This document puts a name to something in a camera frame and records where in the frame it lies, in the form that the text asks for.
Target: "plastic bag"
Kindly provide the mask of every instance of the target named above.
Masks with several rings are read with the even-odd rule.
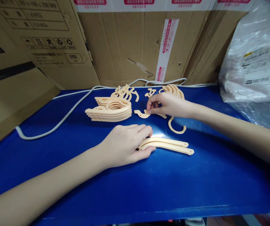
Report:
[[[250,122],[270,129],[270,102],[229,104]]]
[[[239,21],[219,82],[224,102],[270,101],[270,1]]]

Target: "white cable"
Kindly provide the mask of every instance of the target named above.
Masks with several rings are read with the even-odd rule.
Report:
[[[135,82],[138,82],[138,81],[145,81],[145,86],[137,86],[137,87],[134,87],[134,88],[146,88],[147,85],[149,83],[152,83],[152,84],[157,84],[157,86],[149,86],[149,88],[152,88],[152,87],[159,87],[159,85],[166,85],[166,84],[171,84],[171,83],[175,83],[175,82],[178,82],[178,81],[183,81],[180,85],[177,85],[179,87],[189,87],[189,88],[195,88],[195,87],[205,87],[205,86],[213,86],[213,85],[217,85],[216,83],[212,83],[212,84],[200,84],[200,85],[183,85],[185,82],[186,82],[186,78],[180,78],[180,79],[177,79],[177,80],[174,80],[174,81],[171,81],[171,82],[166,82],[166,83],[162,83],[162,82],[158,82],[158,81],[148,81],[148,80],[145,80],[145,79],[142,79],[142,78],[139,78],[139,79],[136,79],[134,82],[131,82],[129,85],[132,85],[134,84]],[[108,86],[95,86],[93,87],[92,89],[90,90],[82,90],[82,91],[78,91],[78,92],[74,92],[74,93],[69,93],[69,94],[64,94],[64,95],[61,95],[61,96],[57,96],[55,98],[53,98],[53,100],[55,99],[58,99],[58,98],[61,98],[61,97],[65,97],[65,96],[70,96],[70,95],[74,95],[74,94],[79,94],[79,93],[84,93],[84,92],[88,92],[86,95],[84,95],[71,109],[70,111],[65,115],[65,117],[50,131],[44,133],[44,134],[41,134],[41,135],[37,135],[37,136],[34,136],[34,137],[26,137],[21,128],[19,126],[16,127],[16,131],[18,132],[19,136],[24,139],[24,140],[35,140],[35,139],[38,139],[38,138],[41,138],[41,137],[45,137],[49,134],[51,134],[52,132],[54,132],[58,127],[60,127],[60,125],[66,120],[66,118],[68,118],[68,116],[74,111],[74,109],[79,105],[80,102],[82,102],[93,90],[100,90],[100,89],[116,89],[117,87],[108,87]]]

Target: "hand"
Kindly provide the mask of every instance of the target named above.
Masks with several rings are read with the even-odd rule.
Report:
[[[174,117],[193,118],[200,106],[165,92],[149,98],[147,114],[166,114]]]
[[[145,150],[135,150],[143,139],[152,134],[151,126],[116,126],[94,149],[97,149],[99,157],[104,159],[108,168],[135,163],[148,158],[156,149],[154,146],[149,146]]]

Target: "blue tabletop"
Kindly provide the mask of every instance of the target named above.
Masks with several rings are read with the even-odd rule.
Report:
[[[146,109],[147,88],[136,89],[132,109]],[[218,87],[181,88],[187,100],[242,118],[223,103]],[[95,107],[95,96],[110,96],[113,89],[92,92],[54,133],[37,140],[22,140],[16,131],[0,142],[0,194],[50,170],[100,143],[118,124],[151,125],[155,137],[189,143],[188,156],[158,148],[135,164],[108,169],[72,190],[42,214],[34,225],[84,225],[144,222],[270,212],[270,165],[205,124],[133,113],[117,122],[92,122],[85,109]],[[26,136],[52,129],[84,95],[53,100],[21,124]]]

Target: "black stripe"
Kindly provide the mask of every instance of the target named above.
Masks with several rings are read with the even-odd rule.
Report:
[[[8,67],[5,69],[0,70],[0,80],[9,78],[11,76],[14,76],[16,74],[20,74],[24,71],[29,71],[31,69],[35,68],[35,65],[32,62],[27,62],[23,64],[19,64],[13,67]]]

